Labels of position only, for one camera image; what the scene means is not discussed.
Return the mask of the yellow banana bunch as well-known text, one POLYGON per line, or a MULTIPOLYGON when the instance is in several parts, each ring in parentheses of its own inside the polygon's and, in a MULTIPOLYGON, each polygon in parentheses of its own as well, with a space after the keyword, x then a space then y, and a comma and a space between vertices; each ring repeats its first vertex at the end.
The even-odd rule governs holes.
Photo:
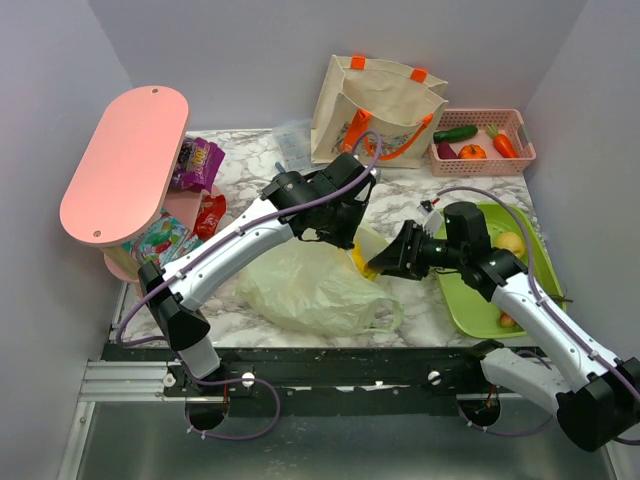
POLYGON ((351 251, 351 259, 358 272, 367 280, 374 282, 379 276, 377 270, 372 269, 368 263, 381 253, 387 246, 384 240, 360 239, 354 242, 351 251))

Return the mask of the pale green plastic grocery bag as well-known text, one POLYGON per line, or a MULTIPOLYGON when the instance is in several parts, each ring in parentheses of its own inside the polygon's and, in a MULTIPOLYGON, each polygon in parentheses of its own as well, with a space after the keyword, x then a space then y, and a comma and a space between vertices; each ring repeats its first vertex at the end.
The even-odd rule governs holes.
MULTIPOLYGON (((360 239, 388 246, 367 224, 357 229, 354 242, 360 239)), ((352 250, 292 239, 245 267, 236 293, 288 330, 335 337, 396 330, 404 316, 401 301, 387 280, 378 276, 372 282, 358 272, 352 250)))

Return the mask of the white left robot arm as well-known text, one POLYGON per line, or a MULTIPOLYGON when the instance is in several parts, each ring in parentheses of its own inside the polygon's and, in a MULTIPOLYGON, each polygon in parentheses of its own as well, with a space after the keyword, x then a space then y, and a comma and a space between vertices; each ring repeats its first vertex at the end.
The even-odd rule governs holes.
POLYGON ((187 366, 187 382, 197 393, 214 393, 222 380, 201 306, 253 260, 308 230, 321 242, 352 248, 375 184, 375 168, 351 153, 306 175, 279 173, 240 217, 211 239, 164 267, 147 263, 140 268, 143 302, 170 349, 187 366))

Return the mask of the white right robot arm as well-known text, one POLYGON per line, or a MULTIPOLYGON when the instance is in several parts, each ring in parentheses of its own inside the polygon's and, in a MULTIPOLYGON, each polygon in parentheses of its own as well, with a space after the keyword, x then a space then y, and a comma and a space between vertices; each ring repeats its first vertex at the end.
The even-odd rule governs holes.
POLYGON ((495 341, 480 346, 460 367, 460 379, 480 392, 505 387, 551 414, 579 448, 594 452, 639 423, 639 361, 623 361, 591 338, 543 290, 532 262, 493 246, 482 210, 471 202, 446 206, 438 239, 405 221, 369 269, 421 280, 433 268, 456 271, 486 301, 508 314, 552 361, 538 366, 495 341))

